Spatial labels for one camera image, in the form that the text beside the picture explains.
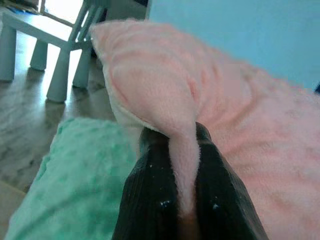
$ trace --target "pink minky blanket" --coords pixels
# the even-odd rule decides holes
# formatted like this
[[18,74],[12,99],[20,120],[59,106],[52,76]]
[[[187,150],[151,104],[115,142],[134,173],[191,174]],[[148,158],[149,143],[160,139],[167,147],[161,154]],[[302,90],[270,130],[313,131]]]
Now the pink minky blanket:
[[136,126],[135,141],[141,126],[170,138],[181,219],[196,219],[197,121],[270,239],[320,239],[319,96],[167,24],[113,21],[91,32],[119,122]]

